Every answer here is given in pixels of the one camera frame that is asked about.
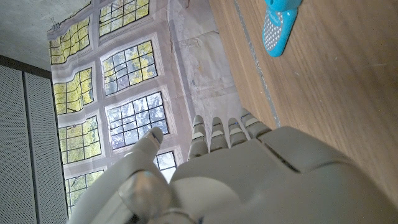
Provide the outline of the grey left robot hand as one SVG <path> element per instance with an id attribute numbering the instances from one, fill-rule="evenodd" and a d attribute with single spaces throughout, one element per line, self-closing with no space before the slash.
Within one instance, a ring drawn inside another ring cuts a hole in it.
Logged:
<path id="1" fill-rule="evenodd" d="M 188 161 L 170 180 L 148 130 L 80 197 L 70 223 L 396 223 L 397 206 L 339 150 L 248 110 L 207 137 L 195 116 Z"/>

